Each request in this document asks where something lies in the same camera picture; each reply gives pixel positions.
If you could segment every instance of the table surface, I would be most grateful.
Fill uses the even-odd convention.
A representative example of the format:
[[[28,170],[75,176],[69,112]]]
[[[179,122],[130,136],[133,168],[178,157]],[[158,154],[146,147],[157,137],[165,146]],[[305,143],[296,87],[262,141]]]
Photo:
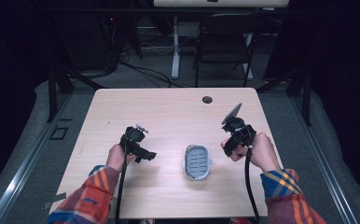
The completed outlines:
[[[287,7],[289,0],[154,0],[155,7]]]
[[[205,96],[213,101],[204,103]],[[229,137],[221,122],[238,103],[242,103],[238,117],[258,133],[266,133],[274,144],[261,103],[251,88],[96,91],[58,194],[70,195],[78,189],[95,165],[105,164],[110,147],[119,142],[126,128],[140,124],[149,131],[141,147],[157,156],[129,165],[120,218],[253,217],[244,182],[244,159],[233,162],[220,147]],[[190,145],[209,150],[213,163],[204,180],[193,181],[184,175],[183,161]],[[260,173],[250,165],[258,212],[266,216]],[[117,192],[110,217],[116,211]],[[61,202],[54,203],[51,212]]]

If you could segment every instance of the silver oval container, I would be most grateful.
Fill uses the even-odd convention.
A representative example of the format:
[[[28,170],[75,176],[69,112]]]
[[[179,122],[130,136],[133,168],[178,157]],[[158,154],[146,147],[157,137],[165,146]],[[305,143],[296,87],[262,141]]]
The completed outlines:
[[[209,174],[212,160],[204,146],[188,146],[183,163],[184,173],[188,179],[203,180]]]

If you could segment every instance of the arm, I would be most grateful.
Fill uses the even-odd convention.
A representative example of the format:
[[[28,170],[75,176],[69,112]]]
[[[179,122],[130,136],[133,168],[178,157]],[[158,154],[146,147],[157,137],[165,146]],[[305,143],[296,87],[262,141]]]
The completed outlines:
[[[241,158],[238,155],[246,155],[247,150],[237,147],[230,157],[238,161]],[[251,163],[263,172],[261,179],[270,223],[325,223],[306,202],[296,171],[280,167],[273,143],[264,133],[255,137]]]
[[[49,215],[48,223],[106,223],[124,156],[122,148],[114,145],[110,149],[106,165],[95,166],[81,188]],[[128,155],[127,163],[135,158],[134,155]]]

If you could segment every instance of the controller cable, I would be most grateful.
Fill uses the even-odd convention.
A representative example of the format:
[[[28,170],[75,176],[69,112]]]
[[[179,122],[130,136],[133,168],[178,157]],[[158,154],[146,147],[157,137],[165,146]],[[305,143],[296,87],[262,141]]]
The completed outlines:
[[[245,178],[245,182],[246,182],[246,188],[247,188],[247,193],[249,194],[249,198],[250,198],[250,203],[253,206],[253,211],[255,213],[255,218],[248,218],[248,220],[250,220],[251,222],[253,222],[254,224],[259,223],[259,214],[258,214],[258,210],[256,209],[256,201],[254,199],[254,195],[252,192],[252,187],[250,185],[250,159],[252,158],[252,148],[253,146],[249,146],[247,148],[247,154],[246,154],[246,161],[244,163],[244,178]]]
[[[119,224],[119,209],[121,207],[122,189],[124,187],[125,173],[127,172],[128,141],[124,141],[124,152],[125,152],[124,162],[122,163],[121,178],[119,180],[119,185],[118,185],[118,196],[117,196],[117,206],[116,206],[116,224]]]

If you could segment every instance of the red plaid shirt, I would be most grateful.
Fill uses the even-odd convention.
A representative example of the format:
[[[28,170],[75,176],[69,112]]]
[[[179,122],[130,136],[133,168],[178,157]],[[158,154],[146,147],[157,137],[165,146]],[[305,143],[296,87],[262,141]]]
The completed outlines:
[[[82,187],[49,215],[48,223],[105,224],[118,178],[113,168],[96,166]],[[261,179],[270,223],[325,223],[306,203],[296,171],[270,171],[261,174]]]

